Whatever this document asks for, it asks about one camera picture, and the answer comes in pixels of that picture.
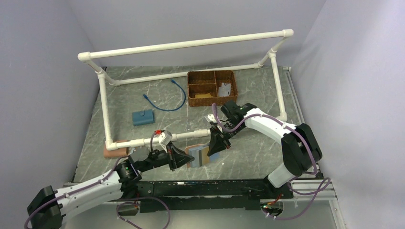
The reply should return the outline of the white PVC pipe frame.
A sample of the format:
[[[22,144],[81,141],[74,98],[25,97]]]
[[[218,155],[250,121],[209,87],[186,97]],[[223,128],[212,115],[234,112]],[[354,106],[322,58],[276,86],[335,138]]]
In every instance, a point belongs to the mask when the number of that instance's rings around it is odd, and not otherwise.
[[[287,121],[287,112],[285,109],[284,98],[281,89],[280,75],[277,67],[276,53],[280,46],[290,37],[294,35],[293,29],[284,29],[281,31],[272,31],[264,33],[254,33],[246,35],[236,35],[236,36],[227,36],[219,38],[210,38],[194,41],[185,41],[185,42],[174,42],[166,44],[157,44],[133,48],[124,48],[117,50],[109,51],[100,51],[100,52],[82,52],[79,53],[77,58],[81,62],[90,66],[95,73],[97,74],[99,87],[100,87],[100,97],[101,97],[101,106],[103,113],[103,122],[104,122],[104,132],[105,132],[105,147],[106,150],[118,150],[121,148],[127,147],[136,147],[144,146],[147,144],[147,139],[134,139],[126,142],[117,142],[113,139],[110,128],[109,120],[109,110],[107,104],[107,93],[106,93],[106,84],[111,86],[121,86],[126,84],[142,83],[163,79],[175,79],[179,77],[188,78],[188,92],[185,94],[185,99],[188,101],[190,106],[206,106],[211,105],[212,103],[217,103],[218,105],[223,105],[228,101],[235,101],[237,99],[238,90],[235,85],[235,77],[231,74],[233,71],[238,70],[247,70],[247,69],[259,69],[262,68],[266,61],[271,62],[271,67],[273,71],[277,101],[279,106],[279,116],[277,117],[280,121]],[[232,42],[244,42],[244,41],[253,41],[269,38],[281,38],[281,40],[273,45],[265,56],[258,62],[253,64],[246,65],[237,65],[237,66],[228,66],[220,68],[211,68],[206,70],[198,71],[188,71],[188,72],[179,72],[179,73],[169,73],[161,75],[153,75],[141,78],[131,78],[127,80],[114,80],[112,79],[106,71],[99,65],[97,65],[94,60],[107,57],[117,57],[124,55],[133,55],[140,53],[149,53],[149,52],[158,52],[158,51],[167,51],[175,50],[182,48],[190,47],[199,47],[207,45],[216,45]]]

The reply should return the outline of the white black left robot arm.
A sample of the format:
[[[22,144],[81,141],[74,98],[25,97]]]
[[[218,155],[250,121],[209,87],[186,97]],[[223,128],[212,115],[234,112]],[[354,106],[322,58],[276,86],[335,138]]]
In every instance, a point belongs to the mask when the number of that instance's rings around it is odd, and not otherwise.
[[[98,177],[57,190],[52,186],[41,189],[27,207],[29,216],[24,228],[59,229],[74,216],[105,202],[121,200],[135,203],[142,199],[137,183],[142,179],[143,172],[165,165],[173,171],[193,160],[193,156],[172,142],[163,150],[135,147]]]

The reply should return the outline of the orange credit card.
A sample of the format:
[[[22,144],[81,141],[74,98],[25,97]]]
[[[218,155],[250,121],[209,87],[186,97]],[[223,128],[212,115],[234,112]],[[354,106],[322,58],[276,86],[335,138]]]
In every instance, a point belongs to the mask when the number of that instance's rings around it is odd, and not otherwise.
[[[190,153],[194,157],[191,167],[202,167],[210,162],[210,157],[207,155],[209,153],[208,147],[192,149]]]
[[[198,99],[203,99],[203,98],[212,98],[213,96],[210,93],[206,93],[206,94],[196,94],[195,98]]]
[[[196,94],[195,98],[207,98],[208,96],[206,94]]]

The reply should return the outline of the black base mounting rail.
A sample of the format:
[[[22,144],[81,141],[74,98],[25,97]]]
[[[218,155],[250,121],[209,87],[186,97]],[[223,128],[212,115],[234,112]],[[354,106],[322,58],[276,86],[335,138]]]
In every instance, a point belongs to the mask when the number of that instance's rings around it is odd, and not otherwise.
[[[170,210],[243,208],[260,210],[262,205],[292,199],[287,185],[274,188],[264,179],[140,181],[124,189],[118,201],[139,200],[140,211],[149,213],[165,207],[149,197],[162,200]]]

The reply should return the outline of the grey cards in basket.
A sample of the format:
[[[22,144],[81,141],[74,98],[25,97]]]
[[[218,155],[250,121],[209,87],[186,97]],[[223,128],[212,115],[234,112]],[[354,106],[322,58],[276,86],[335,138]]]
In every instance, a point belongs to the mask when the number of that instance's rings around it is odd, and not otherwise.
[[[229,97],[231,96],[232,92],[232,84],[231,83],[221,83],[218,87],[218,96],[219,97]]]

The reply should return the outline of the aluminium extrusion rail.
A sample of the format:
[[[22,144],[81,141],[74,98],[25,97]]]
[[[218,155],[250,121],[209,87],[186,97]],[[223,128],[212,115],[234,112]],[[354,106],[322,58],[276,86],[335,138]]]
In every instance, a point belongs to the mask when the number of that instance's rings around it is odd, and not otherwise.
[[[101,175],[55,194],[62,223],[104,203],[118,204],[119,211],[150,213],[164,210],[202,210],[222,208],[262,209],[270,218],[286,219],[287,204],[327,201],[337,228],[346,224],[333,184],[321,173],[314,178],[299,178],[280,188],[261,179],[128,181],[122,184],[118,174]]]

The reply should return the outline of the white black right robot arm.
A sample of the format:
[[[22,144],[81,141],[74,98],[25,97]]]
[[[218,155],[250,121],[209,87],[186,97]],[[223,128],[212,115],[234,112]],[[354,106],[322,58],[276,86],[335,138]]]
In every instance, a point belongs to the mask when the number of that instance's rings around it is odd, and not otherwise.
[[[314,133],[305,123],[294,125],[280,121],[251,103],[242,106],[234,101],[225,103],[221,107],[226,117],[223,122],[218,119],[216,104],[212,104],[212,111],[205,117],[211,125],[208,156],[229,149],[230,138],[244,128],[256,130],[281,145],[283,161],[266,176],[263,185],[263,192],[269,198],[280,194],[285,183],[316,168],[316,163],[322,159]]]

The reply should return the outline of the brown wicker divided basket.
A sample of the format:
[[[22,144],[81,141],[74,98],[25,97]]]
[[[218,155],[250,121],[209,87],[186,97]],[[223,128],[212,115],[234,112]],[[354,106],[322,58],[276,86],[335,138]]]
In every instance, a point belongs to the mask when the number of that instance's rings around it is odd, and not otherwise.
[[[213,103],[223,105],[229,101],[236,102],[238,90],[234,72],[231,70],[191,71],[187,74],[188,105],[191,107],[211,106]],[[218,87],[221,83],[231,83],[232,92],[229,97],[219,97]],[[195,98],[196,94],[210,93],[212,98]]]

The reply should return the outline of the blue leather card holder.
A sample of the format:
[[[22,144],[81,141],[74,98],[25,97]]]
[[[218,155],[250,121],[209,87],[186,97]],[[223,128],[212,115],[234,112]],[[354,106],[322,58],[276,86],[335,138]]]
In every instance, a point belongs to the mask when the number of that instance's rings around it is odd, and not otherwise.
[[[153,110],[148,109],[148,110],[133,112],[132,113],[132,123],[134,126],[155,123]]]

